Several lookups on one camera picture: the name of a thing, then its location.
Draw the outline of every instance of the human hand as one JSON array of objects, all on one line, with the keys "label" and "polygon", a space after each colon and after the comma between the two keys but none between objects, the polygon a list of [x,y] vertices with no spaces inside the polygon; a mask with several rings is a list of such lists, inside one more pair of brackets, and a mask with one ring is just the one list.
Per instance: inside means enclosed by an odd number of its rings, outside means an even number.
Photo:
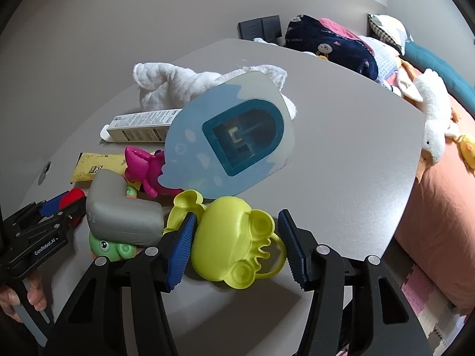
[{"label": "human hand", "polygon": [[[41,275],[38,270],[35,270],[28,276],[30,289],[27,297],[30,304],[32,304],[36,310],[44,310],[46,308],[46,297],[43,292],[43,286],[41,285]],[[17,322],[21,322],[20,317],[15,312],[15,306],[20,305],[20,299],[16,292],[6,285],[0,286],[0,306],[7,316],[10,316]]]}]

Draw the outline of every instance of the white box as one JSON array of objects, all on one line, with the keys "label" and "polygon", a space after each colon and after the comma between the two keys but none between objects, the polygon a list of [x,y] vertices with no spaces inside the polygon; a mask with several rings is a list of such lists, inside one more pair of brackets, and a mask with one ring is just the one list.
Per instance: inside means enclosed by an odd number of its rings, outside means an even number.
[{"label": "white box", "polygon": [[163,143],[168,128],[181,109],[116,116],[101,131],[101,138],[117,143]]}]

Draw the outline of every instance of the pink toy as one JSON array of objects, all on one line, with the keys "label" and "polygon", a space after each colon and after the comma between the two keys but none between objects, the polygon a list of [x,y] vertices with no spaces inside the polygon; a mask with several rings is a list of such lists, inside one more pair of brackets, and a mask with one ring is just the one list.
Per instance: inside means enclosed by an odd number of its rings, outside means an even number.
[{"label": "pink toy", "polygon": [[140,148],[128,146],[125,148],[125,178],[129,182],[140,182],[148,196],[156,198],[158,194],[176,196],[181,189],[168,189],[158,183],[162,175],[162,166],[165,164],[165,152],[156,151],[150,154]]}]

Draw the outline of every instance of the plush toy eye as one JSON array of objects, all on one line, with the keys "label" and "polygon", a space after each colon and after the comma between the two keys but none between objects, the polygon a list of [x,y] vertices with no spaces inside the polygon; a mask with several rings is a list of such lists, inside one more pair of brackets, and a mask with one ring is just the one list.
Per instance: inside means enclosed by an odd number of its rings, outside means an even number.
[{"label": "plush toy eye", "polygon": [[101,242],[99,243],[99,247],[101,248],[101,250],[102,250],[103,252],[107,252],[107,251],[109,250],[109,242],[107,242],[107,241],[101,241]]}]

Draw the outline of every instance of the table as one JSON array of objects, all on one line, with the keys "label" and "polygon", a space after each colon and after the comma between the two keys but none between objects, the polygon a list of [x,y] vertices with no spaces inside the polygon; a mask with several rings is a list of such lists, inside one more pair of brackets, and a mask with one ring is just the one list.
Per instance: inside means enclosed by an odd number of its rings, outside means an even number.
[{"label": "table", "polygon": [[[383,254],[414,182],[424,130],[421,112],[353,71],[265,44],[225,39],[174,63],[197,72],[226,73],[259,64],[284,68],[283,93],[298,111],[292,160],[239,196],[272,216],[289,209],[299,227],[342,256],[362,260]],[[124,145],[101,141],[99,132],[115,115],[137,112],[138,95],[131,86],[87,119],[53,155],[43,184],[34,183],[23,204],[68,189],[80,152],[121,153]],[[152,151],[157,145],[141,147]],[[69,247],[43,267],[55,317],[92,262],[88,233],[84,220],[71,234]],[[181,356],[288,356],[297,350],[312,294],[300,290],[288,264],[276,277],[257,280],[247,290],[205,282],[192,269],[185,274],[171,294],[163,295]],[[124,295],[124,324],[130,328]],[[346,293],[345,303],[349,300]]]}]

